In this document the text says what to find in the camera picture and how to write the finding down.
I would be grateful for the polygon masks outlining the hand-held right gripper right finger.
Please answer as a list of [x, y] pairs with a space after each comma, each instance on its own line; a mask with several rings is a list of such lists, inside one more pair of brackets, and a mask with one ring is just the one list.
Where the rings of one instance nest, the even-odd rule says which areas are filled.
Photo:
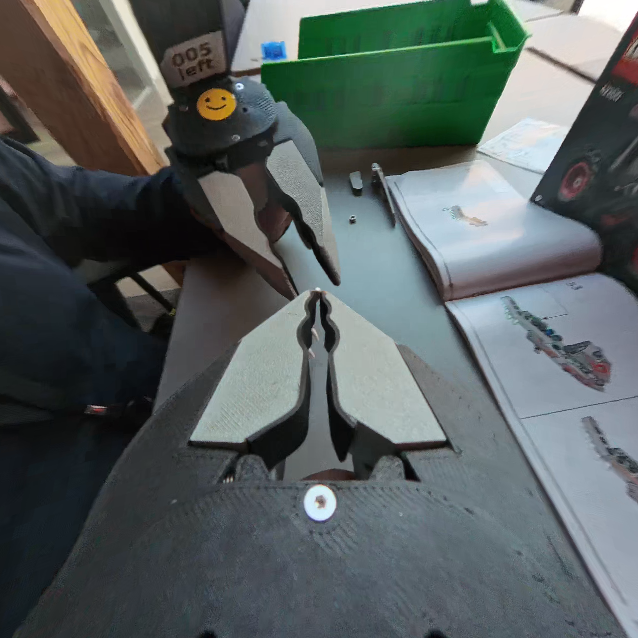
[[428, 451], [448, 437], [399, 345], [337, 297], [319, 293], [328, 355], [326, 395], [331, 440], [356, 476], [384, 456]]

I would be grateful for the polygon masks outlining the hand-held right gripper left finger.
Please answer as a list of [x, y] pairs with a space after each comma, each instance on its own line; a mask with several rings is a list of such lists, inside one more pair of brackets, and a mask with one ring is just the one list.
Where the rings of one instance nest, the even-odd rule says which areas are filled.
[[258, 456], [269, 470], [305, 440], [309, 351], [320, 293], [308, 290], [239, 341], [190, 436], [197, 447]]

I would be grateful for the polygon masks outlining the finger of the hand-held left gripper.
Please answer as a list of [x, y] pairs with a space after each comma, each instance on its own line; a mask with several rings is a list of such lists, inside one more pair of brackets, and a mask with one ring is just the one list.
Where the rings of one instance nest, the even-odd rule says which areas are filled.
[[265, 163], [252, 163], [234, 173], [213, 171], [198, 184], [211, 209], [199, 210], [200, 219], [275, 291], [288, 300], [297, 297], [285, 264], [256, 220], [256, 213], [270, 199]]
[[275, 115], [274, 146], [266, 161], [268, 178], [302, 242], [332, 284], [339, 286], [338, 247], [315, 140], [285, 102], [275, 104]]

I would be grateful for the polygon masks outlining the person's left forearm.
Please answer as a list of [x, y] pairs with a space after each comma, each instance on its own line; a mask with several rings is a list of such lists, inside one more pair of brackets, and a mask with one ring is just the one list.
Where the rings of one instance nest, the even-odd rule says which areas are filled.
[[1, 227], [47, 245], [69, 267], [125, 260], [147, 268], [206, 257], [222, 246], [196, 220], [172, 168], [132, 177], [59, 166], [4, 138]]

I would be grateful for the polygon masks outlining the long grey lego panel piece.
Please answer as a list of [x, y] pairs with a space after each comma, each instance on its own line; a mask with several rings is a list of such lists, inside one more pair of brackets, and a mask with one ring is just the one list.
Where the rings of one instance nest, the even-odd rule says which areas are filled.
[[397, 223], [394, 201], [392, 199], [385, 174], [377, 162], [373, 162], [371, 164], [371, 187], [385, 203], [390, 218], [390, 224], [394, 228]]

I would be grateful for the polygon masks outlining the open lego instruction booklet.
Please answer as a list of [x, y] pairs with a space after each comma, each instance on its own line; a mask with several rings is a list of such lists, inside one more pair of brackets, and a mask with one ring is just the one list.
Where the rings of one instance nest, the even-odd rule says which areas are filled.
[[637, 636], [637, 300], [594, 271], [588, 227], [473, 161], [388, 179], [419, 250], [554, 510]]

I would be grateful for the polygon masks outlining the dark lego set box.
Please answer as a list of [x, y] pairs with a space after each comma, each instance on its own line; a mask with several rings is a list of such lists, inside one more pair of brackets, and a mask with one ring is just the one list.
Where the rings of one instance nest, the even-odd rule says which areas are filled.
[[637, 293], [637, 17], [531, 200], [591, 228], [600, 269]]

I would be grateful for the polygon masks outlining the person's left hand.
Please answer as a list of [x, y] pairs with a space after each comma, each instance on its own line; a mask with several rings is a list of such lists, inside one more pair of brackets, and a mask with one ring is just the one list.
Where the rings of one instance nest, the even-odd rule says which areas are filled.
[[292, 224], [290, 213], [277, 200], [270, 198], [259, 212], [256, 220], [269, 243], [278, 242]]

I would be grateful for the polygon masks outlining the green plastic bin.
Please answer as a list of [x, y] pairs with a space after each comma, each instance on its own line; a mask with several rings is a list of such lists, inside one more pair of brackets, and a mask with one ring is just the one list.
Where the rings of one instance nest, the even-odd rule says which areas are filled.
[[261, 80], [319, 148], [475, 146], [529, 37], [506, 1], [305, 17], [297, 59]]

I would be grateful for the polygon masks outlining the wooden beam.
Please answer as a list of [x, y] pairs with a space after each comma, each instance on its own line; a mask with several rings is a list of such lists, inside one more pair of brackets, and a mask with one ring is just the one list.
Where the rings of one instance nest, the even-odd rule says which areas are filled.
[[71, 1], [1, 2], [1, 76], [76, 164], [166, 164]]

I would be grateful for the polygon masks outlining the person's dark navy jacket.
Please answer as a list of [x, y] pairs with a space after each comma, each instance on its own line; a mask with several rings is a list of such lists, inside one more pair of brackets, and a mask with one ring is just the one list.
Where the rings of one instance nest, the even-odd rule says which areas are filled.
[[73, 274], [1, 284], [1, 636], [51, 585], [150, 413], [165, 339]]

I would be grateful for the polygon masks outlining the loose printed paper sheet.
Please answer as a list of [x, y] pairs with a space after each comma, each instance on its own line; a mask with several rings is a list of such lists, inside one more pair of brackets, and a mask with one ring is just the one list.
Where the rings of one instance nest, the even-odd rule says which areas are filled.
[[542, 175], [568, 132], [565, 126], [527, 117], [481, 144], [477, 151], [500, 162]]

